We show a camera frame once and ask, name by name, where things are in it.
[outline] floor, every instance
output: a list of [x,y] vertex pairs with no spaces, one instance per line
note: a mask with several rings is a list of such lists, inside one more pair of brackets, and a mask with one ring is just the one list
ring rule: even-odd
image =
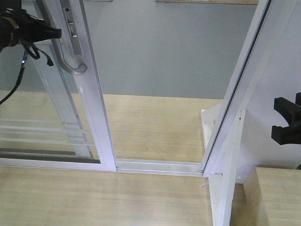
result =
[[[78,94],[73,94],[84,128],[89,125]],[[204,152],[200,120],[202,109],[221,100],[104,95],[117,158],[167,161],[202,160]],[[2,105],[0,118],[59,120],[47,93],[17,91]],[[61,127],[55,124],[18,124],[18,126]],[[51,137],[9,135],[16,138],[50,139]],[[66,140],[67,137],[52,137]],[[73,151],[70,145],[41,145],[2,142],[2,147]]]
[[2,226],[210,226],[204,178],[0,167]]

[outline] robotic arm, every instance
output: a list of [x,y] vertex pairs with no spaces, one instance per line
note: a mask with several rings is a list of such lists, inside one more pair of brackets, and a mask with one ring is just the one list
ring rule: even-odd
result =
[[46,56],[47,64],[53,66],[50,56],[34,43],[59,39],[61,36],[61,29],[52,28],[45,21],[29,15],[25,9],[22,9],[22,0],[0,0],[0,52],[6,47],[17,44],[21,44],[25,49],[16,85],[5,98],[0,100],[0,104],[4,103],[20,85],[28,54],[37,60],[41,52]]

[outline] wooden block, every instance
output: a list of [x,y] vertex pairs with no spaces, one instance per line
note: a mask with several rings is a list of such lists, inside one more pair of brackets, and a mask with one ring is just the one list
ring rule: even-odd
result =
[[256,168],[244,188],[251,225],[301,225],[300,170]]
[[252,226],[269,226],[265,205],[262,199],[261,189],[256,170],[252,172],[244,183],[246,194],[246,206],[249,220]]
[[0,167],[1,226],[210,226],[205,178]]

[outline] wooden surface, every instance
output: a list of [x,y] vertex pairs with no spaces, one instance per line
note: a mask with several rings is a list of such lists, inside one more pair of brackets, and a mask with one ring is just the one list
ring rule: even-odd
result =
[[220,4],[252,4],[257,5],[259,0],[155,0],[158,2],[188,2],[188,3],[220,3]]
[[221,100],[104,95],[117,158],[198,161],[201,110]]
[[[89,128],[79,94],[72,95],[85,129]],[[111,134],[117,158],[201,162],[204,152],[201,109],[208,109],[221,100],[104,95]],[[0,118],[60,120],[47,93],[16,92],[1,106]],[[57,127],[41,124],[26,126]],[[65,139],[68,137],[18,138]],[[41,145],[2,142],[2,147],[72,151],[68,145]]]
[[256,168],[244,187],[252,225],[301,225],[300,170]]
[[204,178],[0,167],[1,226],[210,226]]

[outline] glass panel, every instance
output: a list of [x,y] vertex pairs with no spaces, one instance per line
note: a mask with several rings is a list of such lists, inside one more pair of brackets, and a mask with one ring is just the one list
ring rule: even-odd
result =
[[[23,8],[38,16],[32,1]],[[36,45],[55,65],[28,57],[20,87],[0,106],[1,158],[100,163],[73,76],[58,65],[50,41]],[[14,87],[23,53],[21,45],[1,52],[0,99]]]
[[256,6],[85,1],[117,158],[200,162]]

